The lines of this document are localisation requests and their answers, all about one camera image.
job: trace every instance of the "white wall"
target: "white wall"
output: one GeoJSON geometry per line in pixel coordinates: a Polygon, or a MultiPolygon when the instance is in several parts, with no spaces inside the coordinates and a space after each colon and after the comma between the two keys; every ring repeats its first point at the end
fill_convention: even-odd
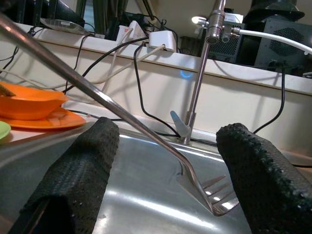
{"type": "MultiPolygon", "coordinates": [[[[44,45],[63,61],[74,66],[78,52],[76,48],[48,43],[44,45]]],[[[4,58],[12,54],[14,46],[2,41],[0,48],[1,58],[4,58]]],[[[77,71],[82,73],[100,54],[82,51],[80,56],[77,71]]],[[[111,60],[111,56],[107,57],[91,70],[86,78],[98,80],[105,76],[111,60]]],[[[127,58],[119,57],[116,68],[129,61],[127,58]]],[[[64,83],[58,75],[24,53],[18,56],[11,70],[47,85],[64,83]]],[[[195,76],[185,79],[180,72],[181,69],[168,66],[147,62],[139,64],[145,108],[167,122],[172,122],[169,114],[171,110],[175,110],[181,116],[186,113],[193,89],[195,76]]],[[[10,82],[20,81],[12,76],[5,77],[10,82]]],[[[77,90],[72,90],[69,94],[82,101],[91,101],[77,90]]],[[[133,68],[115,76],[109,82],[106,94],[131,113],[144,115],[139,104],[133,68]]],[[[274,88],[205,75],[198,100],[195,128],[215,133],[224,125],[241,122],[250,130],[255,130],[276,114],[280,106],[280,95],[280,91],[274,88]]],[[[312,156],[311,107],[311,96],[287,92],[283,114],[259,134],[280,149],[312,156]]]]}

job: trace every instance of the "computer case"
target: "computer case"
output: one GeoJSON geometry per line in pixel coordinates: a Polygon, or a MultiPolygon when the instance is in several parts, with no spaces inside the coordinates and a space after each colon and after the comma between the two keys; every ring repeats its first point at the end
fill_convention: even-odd
{"type": "MultiPolygon", "coordinates": [[[[282,36],[295,40],[308,47],[312,47],[312,26],[291,21],[268,19],[264,28],[265,33],[282,36]]],[[[308,63],[308,56],[291,45],[276,40],[262,38],[254,62],[255,66],[269,67],[277,62],[285,66],[293,67],[286,69],[287,74],[302,75],[304,67],[308,63]]]]}

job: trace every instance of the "ventilation grille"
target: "ventilation grille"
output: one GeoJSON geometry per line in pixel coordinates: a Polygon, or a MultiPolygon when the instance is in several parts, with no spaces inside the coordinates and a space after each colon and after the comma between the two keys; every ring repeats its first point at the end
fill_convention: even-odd
{"type": "MultiPolygon", "coordinates": [[[[231,26],[241,28],[241,25],[231,24],[231,26]]],[[[223,32],[221,32],[219,42],[210,47],[210,52],[224,54],[224,55],[232,55],[232,56],[235,55],[236,50],[237,50],[237,45],[239,42],[239,38],[230,38],[229,42],[224,43],[222,41],[222,33],[223,32]]]]}
{"type": "MultiPolygon", "coordinates": [[[[304,36],[298,33],[293,28],[283,28],[280,30],[276,30],[273,32],[273,34],[281,36],[281,37],[285,37],[291,40],[295,40],[301,43],[303,42],[303,39],[304,39],[304,36]]],[[[280,56],[295,55],[299,51],[297,48],[291,45],[287,45],[276,40],[271,40],[270,49],[276,52],[280,56]]]]}

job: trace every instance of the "white power adapter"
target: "white power adapter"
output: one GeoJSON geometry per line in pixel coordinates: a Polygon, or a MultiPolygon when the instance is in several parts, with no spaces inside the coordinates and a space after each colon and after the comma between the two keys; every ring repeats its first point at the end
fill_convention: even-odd
{"type": "Polygon", "coordinates": [[[149,47],[156,48],[164,44],[166,50],[176,52],[176,40],[171,31],[157,31],[149,34],[149,47]]]}
{"type": "MultiPolygon", "coordinates": [[[[130,23],[129,27],[126,26],[119,26],[119,31],[117,35],[117,41],[120,41],[123,35],[130,29],[132,28],[131,33],[122,41],[122,43],[130,41],[130,40],[135,40],[139,38],[145,37],[145,34],[143,30],[141,29],[140,25],[134,20],[130,23]]],[[[141,45],[141,41],[137,41],[134,44],[141,45]]]]}

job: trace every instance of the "sink basin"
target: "sink basin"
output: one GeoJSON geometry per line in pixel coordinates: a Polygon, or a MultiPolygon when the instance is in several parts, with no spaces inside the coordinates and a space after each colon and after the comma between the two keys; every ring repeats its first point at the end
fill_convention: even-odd
{"type": "MultiPolygon", "coordinates": [[[[48,167],[92,123],[0,147],[0,234],[7,233],[48,167]]],[[[216,149],[172,143],[200,181],[228,170],[216,149]]],[[[120,143],[94,234],[250,234],[240,208],[215,217],[176,181],[177,159],[142,134],[120,129],[120,143]]]]}

